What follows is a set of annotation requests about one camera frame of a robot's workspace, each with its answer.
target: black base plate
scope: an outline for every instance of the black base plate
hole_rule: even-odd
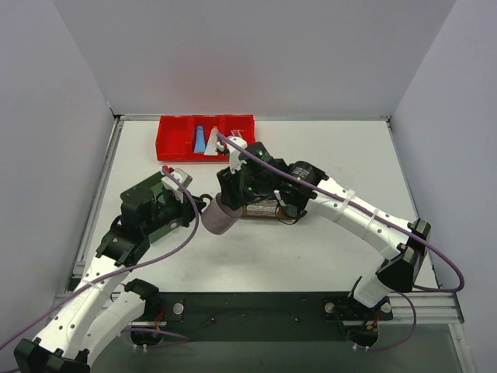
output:
[[[348,292],[160,293],[159,304],[166,307],[167,330],[190,340],[344,340],[336,315],[325,311],[326,303],[335,305],[342,321],[372,321],[376,317],[350,307],[348,295]],[[180,315],[173,312],[177,303],[183,305]],[[153,315],[157,315],[147,314],[141,320],[154,321]],[[381,312],[380,317],[393,319],[391,312]]]

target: metal extrusion frame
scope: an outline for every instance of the metal extrusion frame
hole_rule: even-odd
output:
[[[375,120],[385,120],[388,117],[374,118]],[[110,171],[112,169],[113,160],[116,154],[117,145],[119,144],[121,131],[123,130],[124,122],[127,120],[158,120],[159,115],[151,116],[121,116],[116,118],[114,122],[114,129],[109,140],[109,144],[106,152],[106,159],[103,165],[103,170],[99,178],[98,188],[93,198],[89,219],[85,226],[85,231],[82,237],[81,244],[79,246],[77,259],[74,265],[74,270],[72,274],[72,279],[81,278],[85,264],[87,260],[87,252],[89,250],[89,244],[92,240],[93,233],[96,227],[96,221],[99,215],[99,210],[102,205],[103,196],[106,190],[106,185],[109,180]],[[390,136],[391,127],[388,125],[388,120],[385,120]],[[404,170],[402,169],[402,174],[404,175],[405,184],[408,187],[409,196],[411,197],[413,207],[417,214],[417,209],[415,206],[414,199],[411,194],[411,190],[407,179],[405,178]],[[119,292],[114,292],[112,298],[116,299],[119,296]],[[439,324],[448,325],[450,334],[454,341],[454,348],[459,358],[461,364],[461,369],[463,373],[475,373],[474,362],[471,358],[469,351],[469,346],[467,343],[467,338],[464,333],[464,328],[462,323],[464,318],[457,300],[457,296],[453,294],[441,294],[441,293],[425,293],[425,292],[412,292],[408,295],[413,301],[419,324]],[[66,293],[56,294],[54,298],[54,304],[58,303],[61,299],[67,297]],[[399,295],[390,295],[392,312],[394,314],[394,319],[387,321],[388,325],[406,325],[412,323],[412,310],[409,304]],[[109,300],[103,307],[106,309],[112,304]],[[134,326],[148,326],[150,322],[134,322],[131,325]]]

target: red tray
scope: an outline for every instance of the red tray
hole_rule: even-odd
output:
[[[255,142],[253,115],[165,115],[158,125],[155,150],[161,162],[227,162],[226,155],[195,154],[195,130],[203,127],[205,142],[214,126],[225,136],[239,130],[247,144]]]

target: gray wall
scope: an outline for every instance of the gray wall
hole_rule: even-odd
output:
[[[112,124],[52,1],[1,1],[0,340],[62,289]],[[13,365],[7,348],[0,371]]]
[[[393,113],[454,0],[54,0],[115,113]]]
[[[466,275],[460,300],[479,372],[497,366],[496,19],[495,0],[459,0],[393,116],[419,213]],[[446,286],[456,284],[437,269]]]

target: purple cable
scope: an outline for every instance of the purple cable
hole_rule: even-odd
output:
[[[284,177],[285,179],[288,179],[288,180],[291,180],[291,181],[293,181],[295,183],[299,183],[301,185],[304,185],[305,187],[310,188],[312,190],[315,190],[315,191],[317,191],[319,193],[322,193],[322,194],[324,194],[327,197],[330,197],[330,198],[332,198],[334,200],[337,200],[338,202],[343,202],[345,200],[345,198],[343,198],[343,197],[340,197],[340,196],[338,196],[336,194],[330,193],[327,190],[323,190],[323,189],[319,188],[318,186],[314,186],[314,185],[308,183],[307,181],[299,180],[296,177],[293,177],[292,175],[284,173],[283,171],[277,169],[276,167],[273,167],[273,166],[267,164],[263,160],[257,158],[255,155],[250,154],[245,149],[243,149],[240,146],[238,146],[237,144],[235,144],[233,141],[231,141],[230,139],[228,139],[223,134],[217,133],[217,137],[220,140],[222,140],[222,141],[228,143],[229,145],[231,145],[233,148],[235,148],[239,152],[243,153],[243,155],[245,155],[246,157],[250,158],[254,162],[257,162],[261,166],[266,167],[268,170],[272,171],[273,173],[275,173],[275,174],[277,174],[279,176]],[[418,285],[414,285],[414,288],[419,289],[419,290],[423,290],[423,291],[430,291],[430,292],[434,292],[434,293],[455,293],[455,292],[458,292],[458,291],[460,291],[460,290],[462,290],[464,288],[465,280],[464,280],[464,275],[462,274],[461,270],[456,266],[456,264],[452,260],[450,260],[444,253],[442,253],[440,250],[438,250],[433,244],[427,242],[425,239],[422,239],[421,237],[418,237],[414,233],[409,232],[409,231],[403,229],[402,227],[399,227],[398,225],[395,225],[395,224],[393,224],[393,223],[391,223],[391,222],[383,219],[382,217],[380,217],[378,215],[374,215],[371,211],[367,210],[365,207],[362,207],[360,204],[357,204],[356,202],[349,201],[349,206],[352,206],[355,209],[363,212],[367,216],[370,216],[370,217],[374,216],[374,219],[378,220],[380,223],[388,225],[389,227],[392,227],[393,229],[399,231],[400,233],[403,233],[406,236],[410,237],[411,239],[414,239],[415,241],[421,243],[426,248],[428,248],[429,250],[431,250],[432,252],[434,252],[445,263],[447,263],[450,266],[450,268],[452,268],[454,270],[454,272],[456,273],[456,275],[459,277],[459,285],[456,288],[451,288],[451,289],[437,289],[437,288],[425,288],[424,286],[418,286]]]
[[[174,177],[171,176],[171,174],[166,170],[166,169],[162,169],[162,173],[167,176],[169,179],[171,179],[180,189],[181,191],[186,195],[186,197],[188,198],[189,202],[192,204],[192,207],[193,207],[193,210],[195,211],[195,225],[193,226],[193,230],[192,232],[189,234],[189,236],[186,238],[186,240],[181,244],[179,245],[178,247],[176,247],[174,250],[162,255],[162,256],[158,256],[157,258],[155,259],[152,259],[152,260],[149,260],[147,262],[143,262],[141,264],[137,264],[136,266],[131,266],[131,267],[125,267],[125,268],[121,268],[119,270],[115,270],[113,272],[110,272],[109,274],[104,274],[103,276],[100,276],[100,277],[97,277],[95,280],[91,281],[92,284],[97,284],[99,283],[100,281],[103,281],[103,280],[106,280],[107,278],[111,278],[113,276],[116,276],[117,274],[123,274],[124,272],[129,272],[131,270],[137,270],[139,268],[143,268],[143,267],[146,267],[146,266],[150,266],[152,264],[155,264],[157,262],[160,262],[161,260],[164,260],[166,258],[169,258],[171,255],[174,255],[176,254],[178,251],[180,251],[183,247],[185,247],[186,245],[189,244],[189,242],[192,240],[192,238],[194,237],[194,235],[196,234],[196,231],[197,229],[199,228],[199,223],[200,223],[200,213],[199,213],[199,210],[198,208],[196,207],[196,204],[195,204],[195,200],[193,199],[192,195],[189,193],[189,191],[179,182],[177,181]],[[78,290],[75,290],[71,295],[69,295],[66,299],[64,299],[62,302],[58,303],[57,305],[53,306],[52,308],[50,308],[48,311],[46,311],[42,316],[40,316],[38,319],[34,320],[32,323],[30,323],[28,326],[25,326],[24,328],[22,328],[21,330],[19,330],[18,332],[16,332],[13,336],[11,336],[10,338],[8,338],[5,342],[3,342],[1,345],[0,345],[0,351],[3,350],[5,348],[5,346],[7,346],[9,343],[11,343],[13,340],[15,340],[16,338],[18,338],[19,336],[21,336],[23,333],[25,333],[27,330],[31,329],[33,326],[35,326],[37,323],[39,323],[40,321],[43,321],[45,320],[53,311],[55,311],[56,309],[60,308],[62,305],[65,305],[67,302],[69,302],[70,300],[76,298],[78,295],[80,295],[83,291],[85,291],[86,289],[90,288],[91,285],[90,284],[85,284],[84,286],[80,287]],[[10,370],[10,371],[0,371],[0,373],[8,373],[8,372],[14,372],[14,371],[17,371],[17,370]]]
[[[156,330],[156,329],[148,329],[148,328],[126,328],[123,330],[122,333],[131,333],[131,332],[156,333],[156,334],[161,334],[163,336],[173,336],[175,338],[181,339],[181,340],[177,340],[174,342],[164,342],[164,343],[156,344],[154,346],[147,346],[147,350],[154,350],[154,349],[163,348],[163,347],[170,347],[170,346],[175,346],[177,344],[184,344],[184,343],[189,342],[189,339],[186,336],[183,336],[183,335],[177,334],[177,333],[166,332],[164,330]]]
[[[407,342],[408,340],[410,340],[412,338],[412,336],[414,336],[414,333],[416,332],[416,329],[418,328],[418,316],[416,314],[416,308],[414,306],[414,303],[412,303],[412,300],[409,299],[409,297],[407,295],[405,295],[404,293],[399,293],[397,291],[394,291],[394,293],[399,294],[402,297],[404,297],[404,299],[411,306],[411,309],[412,309],[412,327],[411,327],[411,330],[409,331],[409,334],[407,336],[405,336],[404,338],[402,338],[401,340],[398,340],[397,342],[392,343],[392,344],[388,344],[387,346],[365,348],[365,346],[361,346],[361,345],[350,340],[350,329],[349,329],[349,331],[347,332],[347,339],[350,342],[354,343],[354,346],[357,346],[361,350],[366,350],[368,352],[381,352],[381,351],[391,350],[392,348],[396,348],[396,347],[400,346],[401,344]]]

